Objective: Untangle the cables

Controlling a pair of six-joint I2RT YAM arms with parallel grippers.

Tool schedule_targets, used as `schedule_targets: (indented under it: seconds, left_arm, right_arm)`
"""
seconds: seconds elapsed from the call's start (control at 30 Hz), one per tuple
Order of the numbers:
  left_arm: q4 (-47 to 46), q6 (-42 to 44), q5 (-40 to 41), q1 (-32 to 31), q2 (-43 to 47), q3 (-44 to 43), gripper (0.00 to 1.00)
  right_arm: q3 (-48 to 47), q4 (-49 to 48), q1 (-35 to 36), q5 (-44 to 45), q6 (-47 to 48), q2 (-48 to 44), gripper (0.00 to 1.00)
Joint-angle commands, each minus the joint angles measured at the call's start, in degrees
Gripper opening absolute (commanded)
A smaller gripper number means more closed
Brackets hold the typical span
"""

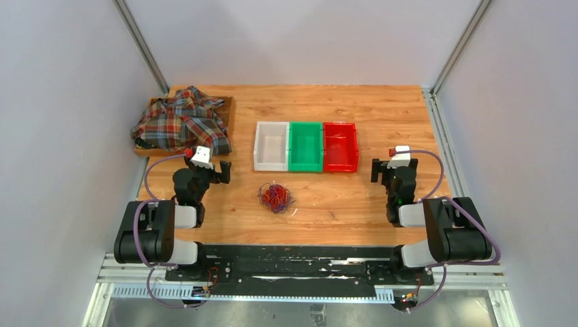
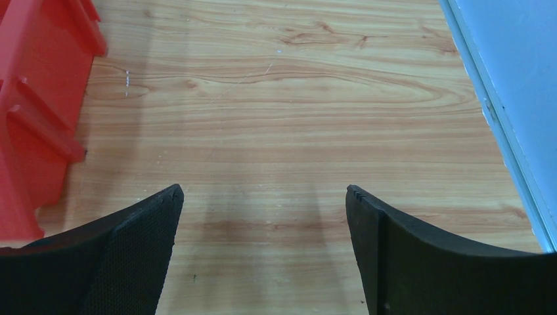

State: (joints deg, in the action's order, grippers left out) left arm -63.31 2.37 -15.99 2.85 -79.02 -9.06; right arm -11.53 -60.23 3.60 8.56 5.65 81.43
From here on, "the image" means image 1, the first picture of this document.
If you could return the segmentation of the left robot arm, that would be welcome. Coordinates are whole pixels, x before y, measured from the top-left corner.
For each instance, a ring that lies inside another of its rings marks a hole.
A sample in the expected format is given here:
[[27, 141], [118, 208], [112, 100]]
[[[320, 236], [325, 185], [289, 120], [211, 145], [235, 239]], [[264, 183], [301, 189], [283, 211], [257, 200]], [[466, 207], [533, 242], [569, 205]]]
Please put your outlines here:
[[192, 281], [202, 281], [209, 272], [202, 243], [179, 240], [177, 229], [194, 229], [204, 222], [202, 199], [211, 184], [230, 182], [231, 163], [221, 161], [220, 171], [190, 163], [177, 170], [172, 180], [174, 196], [169, 200], [132, 201], [126, 206], [117, 232], [113, 253], [120, 264], [183, 266]]

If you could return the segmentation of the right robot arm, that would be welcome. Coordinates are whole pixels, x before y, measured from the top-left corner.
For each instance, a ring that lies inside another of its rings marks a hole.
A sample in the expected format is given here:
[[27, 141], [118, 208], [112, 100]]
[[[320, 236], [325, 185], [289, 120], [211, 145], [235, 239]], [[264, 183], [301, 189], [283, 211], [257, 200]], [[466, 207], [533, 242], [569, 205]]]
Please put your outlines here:
[[468, 197], [415, 199], [417, 159], [394, 167], [373, 159], [371, 181], [386, 188], [386, 218], [396, 228], [424, 227], [425, 240], [394, 248], [391, 278], [406, 284], [417, 269], [445, 264], [494, 264], [499, 259], [481, 217]]

